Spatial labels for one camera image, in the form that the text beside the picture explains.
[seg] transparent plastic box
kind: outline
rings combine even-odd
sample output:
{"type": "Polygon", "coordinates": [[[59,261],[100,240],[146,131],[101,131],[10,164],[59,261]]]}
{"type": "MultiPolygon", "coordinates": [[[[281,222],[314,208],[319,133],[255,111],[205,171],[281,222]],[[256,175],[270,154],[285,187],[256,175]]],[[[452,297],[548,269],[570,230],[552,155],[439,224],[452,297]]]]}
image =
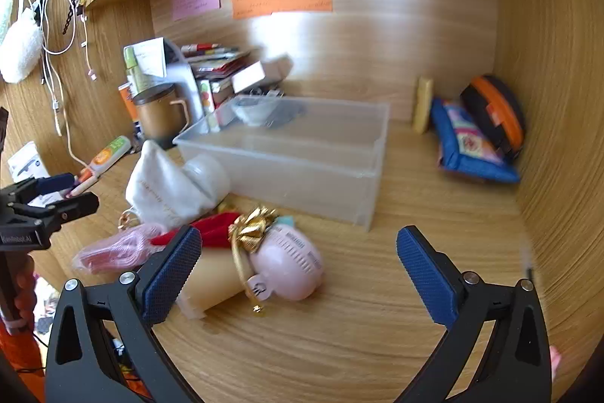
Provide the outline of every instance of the transparent plastic box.
{"type": "Polygon", "coordinates": [[[210,154],[231,191],[369,229],[388,131],[385,103],[237,96],[174,139],[210,154]]]}

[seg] blue pillow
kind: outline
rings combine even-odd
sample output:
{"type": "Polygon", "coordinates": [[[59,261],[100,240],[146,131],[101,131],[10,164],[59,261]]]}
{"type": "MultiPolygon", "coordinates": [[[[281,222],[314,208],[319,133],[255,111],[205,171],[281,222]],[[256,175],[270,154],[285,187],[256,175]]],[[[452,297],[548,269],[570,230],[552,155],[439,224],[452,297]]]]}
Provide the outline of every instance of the blue pillow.
{"type": "Polygon", "coordinates": [[[518,172],[497,155],[491,143],[457,103],[435,97],[430,117],[442,147],[445,170],[504,183],[518,183],[518,172]]]}

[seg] beige cylinder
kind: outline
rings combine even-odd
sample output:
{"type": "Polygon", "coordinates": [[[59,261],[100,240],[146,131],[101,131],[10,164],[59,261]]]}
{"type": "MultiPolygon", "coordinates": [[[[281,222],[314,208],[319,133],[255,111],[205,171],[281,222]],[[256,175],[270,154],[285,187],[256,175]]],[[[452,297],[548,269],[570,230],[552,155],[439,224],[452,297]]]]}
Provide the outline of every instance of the beige cylinder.
{"type": "MultiPolygon", "coordinates": [[[[254,275],[247,256],[241,255],[246,278],[254,275]]],[[[185,282],[176,303],[190,320],[205,316],[204,311],[243,290],[230,249],[205,248],[185,282]]]]}

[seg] metal bolt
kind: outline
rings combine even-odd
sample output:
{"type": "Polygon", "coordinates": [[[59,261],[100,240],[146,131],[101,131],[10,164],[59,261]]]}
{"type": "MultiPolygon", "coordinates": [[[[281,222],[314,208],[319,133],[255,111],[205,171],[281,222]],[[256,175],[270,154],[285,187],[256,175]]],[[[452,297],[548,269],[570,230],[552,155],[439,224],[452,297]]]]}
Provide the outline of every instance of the metal bolt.
{"type": "Polygon", "coordinates": [[[72,278],[65,282],[65,290],[74,290],[77,287],[77,279],[72,278]]]}
{"type": "Polygon", "coordinates": [[[131,284],[132,281],[134,280],[134,277],[135,277],[135,275],[132,272],[122,273],[122,275],[120,275],[120,283],[124,284],[124,285],[131,284]]]}
{"type": "Polygon", "coordinates": [[[466,272],[463,274],[463,279],[466,284],[476,285],[480,281],[480,277],[476,272],[466,272]]]}
{"type": "Polygon", "coordinates": [[[529,279],[523,278],[520,281],[520,287],[522,287],[527,292],[530,292],[531,290],[533,290],[533,283],[529,279]]]}

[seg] gold ribbon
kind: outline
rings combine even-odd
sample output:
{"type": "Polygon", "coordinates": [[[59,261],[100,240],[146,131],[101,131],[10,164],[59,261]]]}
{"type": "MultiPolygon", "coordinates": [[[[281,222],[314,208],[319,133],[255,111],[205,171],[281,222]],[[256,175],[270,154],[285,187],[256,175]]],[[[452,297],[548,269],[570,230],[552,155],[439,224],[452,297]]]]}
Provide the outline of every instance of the gold ribbon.
{"type": "Polygon", "coordinates": [[[267,229],[273,224],[273,221],[278,217],[276,210],[268,210],[266,207],[259,205],[249,214],[239,216],[233,224],[228,227],[228,239],[231,242],[231,250],[233,252],[233,261],[239,275],[239,280],[243,285],[243,290],[254,305],[254,312],[262,311],[262,304],[252,292],[248,285],[248,279],[245,278],[245,266],[241,259],[241,246],[248,253],[255,253],[260,248],[262,240],[265,237],[267,229]]]}

